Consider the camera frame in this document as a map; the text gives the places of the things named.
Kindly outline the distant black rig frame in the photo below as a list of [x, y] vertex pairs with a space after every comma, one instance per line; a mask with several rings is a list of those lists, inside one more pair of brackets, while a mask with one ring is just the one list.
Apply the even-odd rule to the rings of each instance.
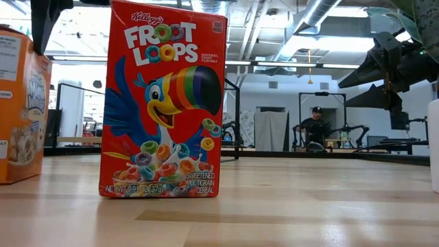
[[344, 127], [347, 126], [346, 107], [345, 107], [345, 105], [344, 105], [344, 103], [346, 102], [346, 95], [345, 95], [345, 94], [343, 94], [343, 93], [330, 93], [330, 92], [327, 92], [327, 91], [321, 91], [321, 92], [315, 92], [315, 93], [299, 93], [299, 112], [301, 112], [301, 104], [302, 104], [302, 102], [301, 102], [301, 96], [302, 96], [302, 95], [314, 95], [314, 96], [317, 96], [317, 97], [327, 97], [327, 96], [330, 96], [330, 95], [332, 95], [332, 96], [334, 96], [334, 97], [342, 96], [342, 98], [343, 98], [343, 102], [341, 103], [341, 105], [343, 106], [343, 109], [344, 109], [344, 120], [343, 120], [343, 126], [342, 126], [341, 128], [338, 128], [338, 129], [332, 129], [332, 128], [331, 128], [331, 133], [330, 133], [330, 135], [333, 134], [334, 132], [342, 132], [342, 129], [343, 129]]

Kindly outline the black aluminium table frame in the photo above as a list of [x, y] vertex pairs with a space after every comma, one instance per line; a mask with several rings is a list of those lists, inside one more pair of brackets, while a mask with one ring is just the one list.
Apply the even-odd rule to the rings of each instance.
[[[44, 156], [66, 156], [66, 155], [86, 155], [99, 154], [99, 147], [61, 147], [61, 148], [44, 148]], [[352, 153], [311, 153], [311, 152], [260, 152], [260, 151], [235, 151], [222, 150], [222, 156], [229, 156], [235, 160], [235, 157], [252, 157], [252, 158], [329, 158], [329, 159], [359, 159], [365, 161], [377, 161], [386, 163], [399, 163], [418, 166], [430, 166], [428, 156], [415, 155], [398, 155], [398, 154], [380, 154], [367, 152]]]

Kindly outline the grey covered cabinet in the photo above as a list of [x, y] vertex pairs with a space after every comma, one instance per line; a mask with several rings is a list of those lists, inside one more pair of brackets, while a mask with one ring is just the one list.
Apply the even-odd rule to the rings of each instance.
[[260, 152], [288, 152], [289, 113], [255, 113], [254, 146]]

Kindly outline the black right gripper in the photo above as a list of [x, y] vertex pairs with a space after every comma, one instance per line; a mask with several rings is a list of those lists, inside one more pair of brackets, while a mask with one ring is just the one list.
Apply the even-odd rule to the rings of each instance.
[[359, 68], [342, 79], [338, 86], [348, 88], [377, 80], [383, 80], [383, 84], [372, 85], [366, 92], [348, 99], [344, 105], [352, 108], [382, 108], [391, 113], [401, 112], [402, 99], [398, 92], [407, 91], [410, 87], [399, 71], [403, 45], [388, 32], [376, 34], [373, 41], [375, 45], [372, 52], [369, 51]]

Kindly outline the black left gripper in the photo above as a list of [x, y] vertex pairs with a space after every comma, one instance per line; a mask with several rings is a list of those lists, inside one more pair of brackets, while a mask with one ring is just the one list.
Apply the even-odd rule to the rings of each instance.
[[[80, 0], [88, 5], [110, 5], [110, 0]], [[73, 8], [73, 0], [30, 0], [34, 51], [43, 55], [51, 31], [63, 10]]]

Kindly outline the orange Mini-Wheats cereal box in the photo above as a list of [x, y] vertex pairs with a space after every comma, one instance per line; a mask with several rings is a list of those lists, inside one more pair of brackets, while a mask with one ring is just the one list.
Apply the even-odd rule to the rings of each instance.
[[0, 185], [41, 173], [52, 62], [0, 25]]

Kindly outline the red Froot Loops cereal box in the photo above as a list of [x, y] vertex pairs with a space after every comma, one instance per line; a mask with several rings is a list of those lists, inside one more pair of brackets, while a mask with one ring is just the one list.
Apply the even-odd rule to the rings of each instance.
[[99, 194], [219, 192], [226, 17], [112, 0]]

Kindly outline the black monitor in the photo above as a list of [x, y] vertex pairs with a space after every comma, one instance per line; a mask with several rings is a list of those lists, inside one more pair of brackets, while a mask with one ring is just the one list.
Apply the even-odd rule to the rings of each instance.
[[390, 113], [390, 125], [392, 130], [409, 130], [410, 121], [407, 112]]

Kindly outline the distant dark desk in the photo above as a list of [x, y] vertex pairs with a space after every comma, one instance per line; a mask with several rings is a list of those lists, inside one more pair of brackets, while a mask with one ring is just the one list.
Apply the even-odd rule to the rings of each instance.
[[427, 140], [420, 140], [414, 137], [392, 139], [385, 136], [366, 137], [367, 150], [385, 150], [387, 153], [396, 152], [413, 155], [415, 146], [428, 146]]

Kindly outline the silver ventilation duct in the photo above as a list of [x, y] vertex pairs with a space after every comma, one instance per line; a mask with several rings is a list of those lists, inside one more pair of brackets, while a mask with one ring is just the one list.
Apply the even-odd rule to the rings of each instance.
[[272, 61], [287, 62], [299, 49], [310, 49], [323, 20], [341, 1], [309, 0], [306, 8], [294, 14], [292, 23], [285, 28], [285, 41]]

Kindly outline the person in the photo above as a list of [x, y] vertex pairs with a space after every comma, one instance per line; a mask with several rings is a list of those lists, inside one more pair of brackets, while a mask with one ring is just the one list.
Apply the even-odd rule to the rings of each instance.
[[308, 152], [325, 152], [324, 140], [331, 133], [329, 122], [322, 119], [322, 108], [314, 106], [311, 117], [302, 120], [296, 128], [300, 133], [305, 134], [304, 147]]

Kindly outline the dark background panel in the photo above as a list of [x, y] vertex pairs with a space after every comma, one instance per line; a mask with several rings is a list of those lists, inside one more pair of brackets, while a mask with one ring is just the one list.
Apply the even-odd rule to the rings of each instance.
[[53, 123], [54, 123], [54, 127], [53, 127], [53, 131], [52, 131], [52, 148], [56, 148], [58, 145], [58, 137], [60, 134], [60, 125], [61, 125], [61, 120], [62, 120], [62, 109], [53, 109]]

